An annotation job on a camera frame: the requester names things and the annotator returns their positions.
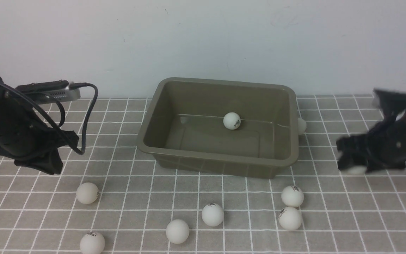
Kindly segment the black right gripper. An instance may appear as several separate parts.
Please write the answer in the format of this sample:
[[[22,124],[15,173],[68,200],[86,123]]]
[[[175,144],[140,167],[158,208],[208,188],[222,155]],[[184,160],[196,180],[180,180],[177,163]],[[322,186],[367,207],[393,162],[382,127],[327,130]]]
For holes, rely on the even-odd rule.
[[[341,172],[364,166],[367,173],[385,169],[406,169],[406,93],[374,90],[374,101],[383,120],[368,132],[337,139],[337,168]]]

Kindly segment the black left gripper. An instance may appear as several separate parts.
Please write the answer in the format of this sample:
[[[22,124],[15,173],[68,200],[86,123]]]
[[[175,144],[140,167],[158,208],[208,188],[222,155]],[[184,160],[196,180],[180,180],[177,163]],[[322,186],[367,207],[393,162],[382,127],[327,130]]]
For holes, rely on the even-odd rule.
[[[66,146],[55,130],[8,130],[0,132],[0,156],[14,160],[16,166],[59,175],[63,162],[58,148]]]

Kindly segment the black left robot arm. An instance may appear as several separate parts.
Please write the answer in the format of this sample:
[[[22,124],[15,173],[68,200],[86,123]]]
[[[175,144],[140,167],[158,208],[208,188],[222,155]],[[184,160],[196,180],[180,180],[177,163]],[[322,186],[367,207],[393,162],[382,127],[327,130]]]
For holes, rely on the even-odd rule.
[[[59,175],[63,162],[58,148],[62,146],[66,142],[31,104],[0,85],[0,156],[13,159],[16,166]]]

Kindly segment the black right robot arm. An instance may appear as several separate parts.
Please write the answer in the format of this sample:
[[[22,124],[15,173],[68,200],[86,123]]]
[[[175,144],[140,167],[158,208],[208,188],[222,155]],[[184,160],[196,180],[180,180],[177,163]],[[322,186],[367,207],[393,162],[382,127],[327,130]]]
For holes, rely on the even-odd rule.
[[[406,168],[406,93],[374,89],[383,120],[362,134],[342,136],[337,168],[351,175]]]

